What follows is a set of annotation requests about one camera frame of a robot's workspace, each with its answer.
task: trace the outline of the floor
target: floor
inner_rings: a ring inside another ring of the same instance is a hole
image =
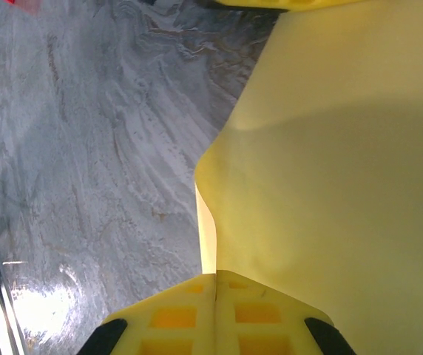
[[[193,171],[274,15],[0,0],[0,253],[32,354],[200,273]]]

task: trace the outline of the gray marble floor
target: gray marble floor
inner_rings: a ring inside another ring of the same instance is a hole
[[[0,253],[33,354],[200,272],[193,170],[275,20],[0,0]]]

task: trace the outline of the yellow plastic sheet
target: yellow plastic sheet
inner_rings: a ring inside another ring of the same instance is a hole
[[[196,184],[205,272],[423,353],[423,1],[281,15]]]

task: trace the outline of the glossy floor surface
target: glossy floor surface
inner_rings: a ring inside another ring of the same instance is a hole
[[[200,272],[193,171],[275,16],[0,0],[0,254],[32,354]]]

